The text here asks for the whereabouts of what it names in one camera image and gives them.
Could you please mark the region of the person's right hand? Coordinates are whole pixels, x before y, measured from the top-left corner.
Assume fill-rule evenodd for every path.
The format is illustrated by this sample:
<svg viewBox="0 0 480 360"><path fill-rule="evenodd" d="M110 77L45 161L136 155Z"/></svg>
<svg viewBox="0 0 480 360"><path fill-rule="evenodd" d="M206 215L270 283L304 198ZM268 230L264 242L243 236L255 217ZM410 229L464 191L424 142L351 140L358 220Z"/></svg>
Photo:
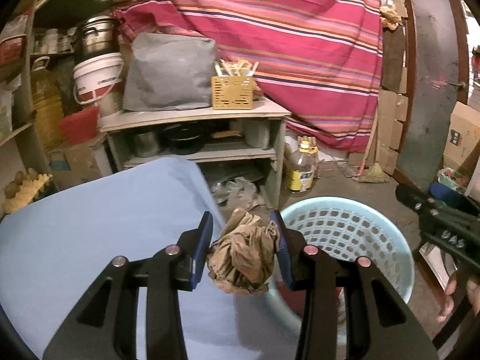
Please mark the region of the person's right hand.
<svg viewBox="0 0 480 360"><path fill-rule="evenodd" d="M456 271L450 276L443 293L444 299L437 321L439 323L445 321L464 297L468 299L473 316L476 317L480 310L479 293L479 277L477 275L471 275L469 278L466 278L465 272Z"/></svg>

